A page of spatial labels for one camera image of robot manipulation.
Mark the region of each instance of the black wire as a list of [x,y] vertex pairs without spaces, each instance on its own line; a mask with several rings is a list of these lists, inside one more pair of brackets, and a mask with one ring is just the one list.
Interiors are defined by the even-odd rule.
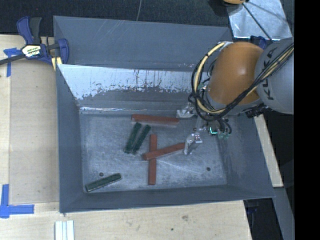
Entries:
[[231,128],[231,125],[225,120],[225,119],[222,119],[222,121],[226,124],[226,126],[228,127],[229,129],[229,134],[232,133],[232,128]]
[[137,16],[136,16],[136,22],[138,21],[139,19],[139,15],[140,15],[140,10],[141,10],[141,4],[142,4],[142,0],[140,0],[140,3],[139,3],[139,9],[138,9],[138,13],[137,13]]
[[265,33],[265,35],[270,39],[271,42],[273,42],[272,37],[270,35],[268,35],[268,33],[265,31],[265,29],[260,25],[260,23],[257,21],[257,19],[255,18],[255,16],[249,11],[248,7],[246,7],[246,5],[243,3],[242,4],[243,7],[247,10],[247,12],[251,15],[251,17],[253,18],[253,20],[255,21],[255,23],[259,26],[259,28]]
[[222,119],[218,119],[217,121],[218,121],[218,123],[220,124],[220,130],[221,130],[223,133],[225,133],[225,132],[226,132],[226,126],[225,126],[223,120],[222,120]]

